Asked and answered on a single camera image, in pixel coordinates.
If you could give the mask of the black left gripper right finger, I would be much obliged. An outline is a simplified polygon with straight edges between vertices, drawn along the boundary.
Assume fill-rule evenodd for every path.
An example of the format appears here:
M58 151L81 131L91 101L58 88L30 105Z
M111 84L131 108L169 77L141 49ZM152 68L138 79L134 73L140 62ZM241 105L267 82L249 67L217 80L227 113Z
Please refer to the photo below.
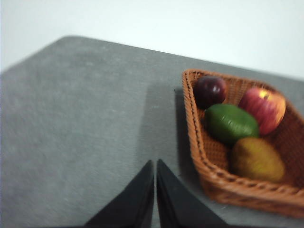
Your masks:
M226 228L227 223L200 202L174 175L157 161L157 201L162 228Z

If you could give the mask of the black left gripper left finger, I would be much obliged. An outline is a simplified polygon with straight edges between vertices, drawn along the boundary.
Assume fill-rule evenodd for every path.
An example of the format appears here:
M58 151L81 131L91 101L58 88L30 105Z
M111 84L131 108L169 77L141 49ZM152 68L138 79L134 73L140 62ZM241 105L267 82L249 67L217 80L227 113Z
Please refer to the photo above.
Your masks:
M141 228L152 216L154 170L147 161L123 191L95 214L86 228Z

